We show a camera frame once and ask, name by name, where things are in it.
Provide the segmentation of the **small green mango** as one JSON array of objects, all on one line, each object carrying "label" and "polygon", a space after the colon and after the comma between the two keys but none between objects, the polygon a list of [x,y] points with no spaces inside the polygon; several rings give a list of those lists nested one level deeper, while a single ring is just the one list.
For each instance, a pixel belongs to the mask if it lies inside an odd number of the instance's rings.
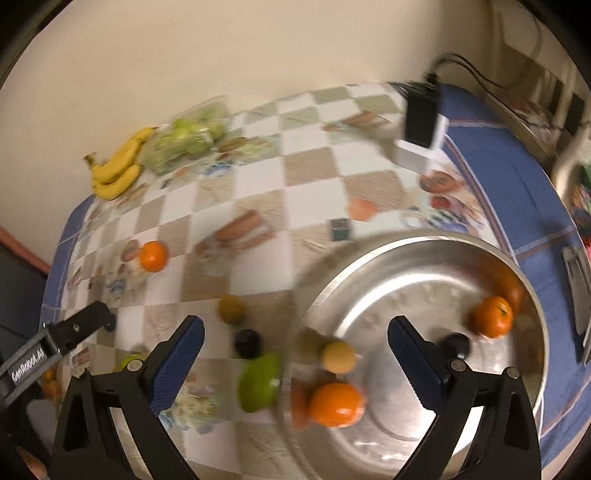
[{"label": "small green mango", "polygon": [[147,356],[143,353],[131,353],[126,355],[119,363],[119,369],[124,370],[127,365],[134,361],[144,362]]}]

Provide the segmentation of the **orange tangerine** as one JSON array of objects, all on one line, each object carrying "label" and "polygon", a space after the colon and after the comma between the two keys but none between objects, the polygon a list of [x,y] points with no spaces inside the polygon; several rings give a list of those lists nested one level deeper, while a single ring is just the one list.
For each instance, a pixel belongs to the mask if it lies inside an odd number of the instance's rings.
[{"label": "orange tangerine", "polygon": [[500,296],[485,298],[471,312],[472,329],[490,339],[508,334],[513,328],[513,322],[513,309],[509,302]]},{"label": "orange tangerine", "polygon": [[169,259],[167,246],[160,241],[150,241],[142,245],[139,251],[139,263],[149,273],[163,270]]}]

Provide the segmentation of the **tan longan fruit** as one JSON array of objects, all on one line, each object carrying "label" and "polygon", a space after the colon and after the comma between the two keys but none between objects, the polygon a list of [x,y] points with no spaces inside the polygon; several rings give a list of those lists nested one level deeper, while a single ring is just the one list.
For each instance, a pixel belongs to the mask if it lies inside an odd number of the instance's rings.
[{"label": "tan longan fruit", "polygon": [[239,325],[245,321],[246,303],[235,295],[224,295],[217,306],[219,319],[228,325]]}]

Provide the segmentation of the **orange tangerine edge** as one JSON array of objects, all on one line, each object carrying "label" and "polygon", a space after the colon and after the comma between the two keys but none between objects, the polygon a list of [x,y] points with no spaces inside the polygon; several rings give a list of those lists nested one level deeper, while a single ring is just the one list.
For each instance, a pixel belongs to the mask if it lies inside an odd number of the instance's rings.
[{"label": "orange tangerine edge", "polygon": [[328,428],[345,428],[358,422],[365,413],[365,397],[349,383],[334,382],[319,386],[311,394],[308,414]]}]

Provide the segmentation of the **lower yellow banana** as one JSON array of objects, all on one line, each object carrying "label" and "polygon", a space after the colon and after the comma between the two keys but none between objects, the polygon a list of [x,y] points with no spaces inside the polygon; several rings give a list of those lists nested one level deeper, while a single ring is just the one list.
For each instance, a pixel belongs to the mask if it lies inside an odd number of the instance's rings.
[{"label": "lower yellow banana", "polygon": [[93,193],[103,200],[114,200],[125,193],[137,181],[141,172],[142,167],[133,164],[111,183],[102,184],[94,181],[92,184]]}]

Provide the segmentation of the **yellow banana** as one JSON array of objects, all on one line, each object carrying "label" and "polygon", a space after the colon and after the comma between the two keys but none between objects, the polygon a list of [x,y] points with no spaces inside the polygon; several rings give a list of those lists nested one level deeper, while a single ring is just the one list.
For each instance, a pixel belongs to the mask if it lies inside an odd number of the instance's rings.
[{"label": "yellow banana", "polygon": [[152,136],[155,127],[144,127],[132,135],[105,163],[98,163],[95,154],[87,154],[84,160],[92,178],[99,184],[109,184],[118,179],[135,162],[142,145]]},{"label": "yellow banana", "polygon": [[92,184],[93,193],[103,200],[114,200],[125,193],[137,181],[141,172],[142,167],[133,164],[111,183],[102,184],[94,181]]}]

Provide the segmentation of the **large steel bowl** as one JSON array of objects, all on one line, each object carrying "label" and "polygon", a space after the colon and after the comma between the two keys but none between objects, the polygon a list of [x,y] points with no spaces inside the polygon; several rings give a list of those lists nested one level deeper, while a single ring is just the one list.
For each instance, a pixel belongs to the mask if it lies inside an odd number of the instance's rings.
[{"label": "large steel bowl", "polygon": [[[281,430],[311,479],[538,479],[547,328],[505,253],[448,232],[394,233],[315,261],[294,287]],[[335,381],[320,353],[349,344],[363,414],[311,419]]]}]

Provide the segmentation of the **upper yellow banana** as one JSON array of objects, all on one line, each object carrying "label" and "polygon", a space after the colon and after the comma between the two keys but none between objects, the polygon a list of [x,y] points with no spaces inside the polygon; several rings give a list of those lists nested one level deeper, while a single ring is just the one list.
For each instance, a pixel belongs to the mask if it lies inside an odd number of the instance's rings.
[{"label": "upper yellow banana", "polygon": [[132,135],[105,163],[98,163],[95,154],[87,154],[84,160],[92,178],[99,184],[109,184],[118,179],[135,162],[142,145],[152,136],[155,127],[144,127]]}]

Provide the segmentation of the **checkered printed tablecloth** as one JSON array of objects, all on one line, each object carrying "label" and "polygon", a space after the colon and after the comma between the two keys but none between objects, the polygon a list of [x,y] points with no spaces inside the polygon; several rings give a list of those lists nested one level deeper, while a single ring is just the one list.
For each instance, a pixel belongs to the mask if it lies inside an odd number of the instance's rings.
[{"label": "checkered printed tablecloth", "polygon": [[[45,320],[101,300],[117,315],[59,367],[119,368],[168,337],[188,314],[206,339],[164,426],[206,479],[300,479],[273,411],[238,406],[245,361],[218,317],[224,295],[246,303],[245,326],[280,351],[297,316],[294,287],[315,261],[349,243],[421,230],[458,232],[508,255],[541,302],[549,342],[541,455],[552,475],[590,424],[590,369],[561,250],[579,238],[548,176],[522,142],[471,93],[443,90],[449,129],[424,175],[395,164],[385,148],[406,104],[370,83],[304,93],[240,112],[218,152],[160,178],[143,176],[113,202],[87,199],[70,215],[50,271]],[[145,271],[139,251],[163,242],[167,266]]]}]

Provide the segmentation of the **grey phone stand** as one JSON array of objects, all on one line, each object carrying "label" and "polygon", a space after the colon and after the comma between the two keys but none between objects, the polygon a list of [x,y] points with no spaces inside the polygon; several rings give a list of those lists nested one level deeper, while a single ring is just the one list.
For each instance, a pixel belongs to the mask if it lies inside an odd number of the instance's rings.
[{"label": "grey phone stand", "polygon": [[581,362],[590,362],[590,263],[586,250],[567,246],[562,249],[573,301],[575,330],[582,339]]}]

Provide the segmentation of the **clear box of green fruit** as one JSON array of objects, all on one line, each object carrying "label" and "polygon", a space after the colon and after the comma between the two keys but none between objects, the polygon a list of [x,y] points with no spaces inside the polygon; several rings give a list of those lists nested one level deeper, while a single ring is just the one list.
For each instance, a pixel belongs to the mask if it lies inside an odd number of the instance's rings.
[{"label": "clear box of green fruit", "polygon": [[187,160],[211,153],[228,130],[228,98],[217,96],[174,116],[156,128],[142,146],[137,162],[162,176]]}]

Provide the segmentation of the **white socket block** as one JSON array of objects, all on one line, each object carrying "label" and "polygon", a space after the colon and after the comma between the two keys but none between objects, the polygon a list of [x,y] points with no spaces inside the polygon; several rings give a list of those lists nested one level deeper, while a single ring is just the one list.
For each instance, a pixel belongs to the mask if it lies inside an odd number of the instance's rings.
[{"label": "white socket block", "polygon": [[430,147],[422,147],[404,139],[394,140],[394,163],[419,175],[426,174],[442,150],[448,125],[449,119],[439,114]]}]

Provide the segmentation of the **white plastic chair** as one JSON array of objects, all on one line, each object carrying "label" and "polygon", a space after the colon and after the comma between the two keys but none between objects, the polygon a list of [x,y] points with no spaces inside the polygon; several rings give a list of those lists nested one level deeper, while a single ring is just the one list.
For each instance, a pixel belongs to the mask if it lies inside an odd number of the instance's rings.
[{"label": "white plastic chair", "polygon": [[549,28],[518,1],[493,1],[493,75],[507,88],[490,99],[538,159],[565,204],[590,162],[590,89]]}]

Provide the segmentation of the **black power adapter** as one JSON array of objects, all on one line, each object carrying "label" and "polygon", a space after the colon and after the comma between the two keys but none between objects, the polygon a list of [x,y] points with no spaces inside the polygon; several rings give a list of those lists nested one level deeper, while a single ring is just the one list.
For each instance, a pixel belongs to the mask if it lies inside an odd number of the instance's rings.
[{"label": "black power adapter", "polygon": [[407,88],[405,140],[423,148],[432,145],[440,110],[438,75],[428,73],[423,82]]}]

